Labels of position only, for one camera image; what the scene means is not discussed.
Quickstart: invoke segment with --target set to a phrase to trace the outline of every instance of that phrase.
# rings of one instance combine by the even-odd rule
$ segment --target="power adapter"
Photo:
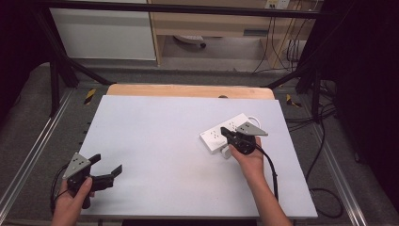
[[[231,131],[244,124],[245,122],[250,122],[249,118],[244,114],[239,114],[238,116],[231,118],[230,120],[224,121],[211,129],[200,133],[199,137],[208,148],[211,154],[222,153],[224,158],[229,158],[231,156],[228,150],[227,139],[221,134],[220,128],[225,127]]]

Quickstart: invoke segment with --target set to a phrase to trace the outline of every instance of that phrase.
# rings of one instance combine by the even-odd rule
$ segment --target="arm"
[[[260,138],[256,137],[256,142],[261,146]],[[230,145],[230,150],[247,179],[263,225],[292,225],[264,178],[263,154],[255,150],[249,155],[243,155],[232,145]]]
[[[92,179],[88,177],[82,184],[76,196],[73,197],[69,191],[58,197],[56,210],[54,212],[52,226],[72,226],[76,224],[82,210],[82,204],[86,195],[90,192]],[[60,192],[68,189],[67,181],[62,181]]]

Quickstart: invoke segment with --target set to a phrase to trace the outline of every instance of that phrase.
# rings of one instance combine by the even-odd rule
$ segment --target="white tabletop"
[[[114,187],[96,192],[83,215],[123,218],[256,218],[236,160],[210,154],[200,133],[244,113],[269,134],[263,148],[276,168],[279,203],[289,218],[317,214],[279,102],[187,97],[104,96],[80,154],[100,153],[94,176],[118,165]],[[267,182],[273,181],[264,161]]]

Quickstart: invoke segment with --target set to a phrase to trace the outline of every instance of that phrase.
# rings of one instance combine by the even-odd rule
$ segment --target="forearm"
[[[247,178],[247,183],[254,197],[259,215],[264,226],[292,225],[285,216],[274,194],[263,178]]]

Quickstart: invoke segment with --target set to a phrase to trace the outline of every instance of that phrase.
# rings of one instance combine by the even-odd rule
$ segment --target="gray carpet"
[[[98,73],[120,83],[243,85],[250,87],[268,84],[280,76],[279,74],[253,76],[248,73],[167,72],[162,70],[133,72],[129,70],[109,71],[99,69]],[[12,180],[16,170],[21,166],[27,152],[38,137],[40,129],[48,119],[47,116],[50,112],[48,78],[48,72],[44,69],[37,69],[32,73],[28,84],[24,88],[23,98],[16,106],[20,107],[20,109],[16,107],[12,109],[8,120],[1,128],[1,160],[2,163],[7,163],[2,165],[0,170],[0,179],[3,182]],[[293,98],[296,97],[292,89],[294,84],[295,80],[283,88],[276,89],[276,98],[280,100],[281,108],[286,118],[304,118],[307,115],[303,108],[285,104],[287,90],[293,95]],[[74,91],[63,117],[43,150],[38,163],[33,168],[16,202],[9,211],[7,220],[51,219],[49,190],[52,180],[56,171],[71,159],[73,153],[79,151],[79,143],[83,142],[85,138],[84,131],[89,128],[88,122],[94,116],[101,96],[106,93],[106,90],[107,87],[97,88],[90,105],[83,105],[89,88],[79,88]],[[25,101],[24,93],[31,99]],[[397,213],[381,191],[369,168],[354,161],[352,149],[348,140],[346,140],[339,120],[334,118],[326,120],[326,129],[327,140],[343,167],[367,221],[375,225],[399,225]],[[317,142],[310,126],[293,132],[291,136],[301,167],[306,172],[320,144]],[[309,184],[310,187],[323,187],[338,194],[322,156],[311,173]],[[8,183],[2,183],[3,192],[7,185]],[[314,202],[317,207],[331,214],[338,211],[336,202],[323,193],[315,194]],[[317,219],[307,220],[307,223],[312,225],[334,225],[350,224],[351,221],[348,215],[344,213],[340,218],[333,219],[320,216]]]

